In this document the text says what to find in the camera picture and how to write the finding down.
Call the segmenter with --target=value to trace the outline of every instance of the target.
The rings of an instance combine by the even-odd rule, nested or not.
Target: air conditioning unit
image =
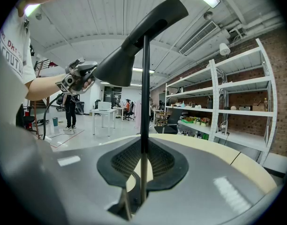
[[[185,45],[179,50],[179,53],[183,55],[190,54],[196,47],[199,46],[199,44],[202,43],[202,40],[204,40],[215,31],[217,32],[219,30],[219,26],[216,25],[213,21],[210,21],[185,43]]]

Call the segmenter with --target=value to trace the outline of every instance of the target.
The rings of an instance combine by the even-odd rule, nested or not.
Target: floor
[[[57,127],[53,126],[53,117],[58,117],[59,123]],[[135,128],[136,123],[134,120],[121,121],[121,118],[115,119],[115,128],[112,128],[113,122],[111,116],[110,136],[108,136],[108,118],[104,118],[104,127],[101,127],[101,117],[97,115],[95,116],[95,135],[92,134],[92,116],[89,115],[76,115],[76,129],[74,131],[64,131],[63,129],[67,125],[65,112],[57,112],[54,107],[50,108],[46,119],[50,120],[50,124],[46,125],[45,140],[50,143],[53,151],[99,146],[105,142],[136,135],[140,132],[139,128]],[[39,133],[43,134],[43,126],[39,126],[38,128]],[[154,126],[150,127],[150,133],[156,133]]]

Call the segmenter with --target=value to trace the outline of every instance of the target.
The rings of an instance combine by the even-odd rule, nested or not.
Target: white desk
[[[121,110],[121,121],[123,122],[124,108],[123,108],[123,107],[113,107],[113,109]]]
[[[154,112],[154,119],[153,119],[153,123],[155,124],[155,115],[156,115],[156,112],[164,112],[163,110],[158,110],[158,109],[152,109],[153,112]]]
[[[113,114],[113,128],[115,128],[115,121],[114,118],[116,116],[116,109],[110,109],[107,111],[102,111],[99,109],[92,109],[92,134],[95,135],[95,114],[99,113],[101,114],[101,118],[102,118],[102,128],[104,127],[103,124],[103,120],[104,120],[104,116],[108,115],[108,137],[110,136],[110,114]]]

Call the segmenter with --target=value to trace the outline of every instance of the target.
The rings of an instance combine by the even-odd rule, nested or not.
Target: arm
[[[67,97],[68,97],[67,94],[65,94],[65,95],[63,96],[63,100],[62,100],[62,105],[63,105],[63,106],[65,105],[65,101],[67,100]]]
[[[29,92],[26,99],[30,101],[37,101],[49,97],[50,95],[59,91],[55,84],[63,79],[64,74],[54,77],[38,77],[26,83]]]

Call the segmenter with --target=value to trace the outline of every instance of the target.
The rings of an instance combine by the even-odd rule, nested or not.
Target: black funnel
[[[95,77],[112,85],[130,86],[134,58],[144,45],[144,36],[151,41],[187,15],[180,0],[160,3],[133,29],[123,44],[98,65]]]

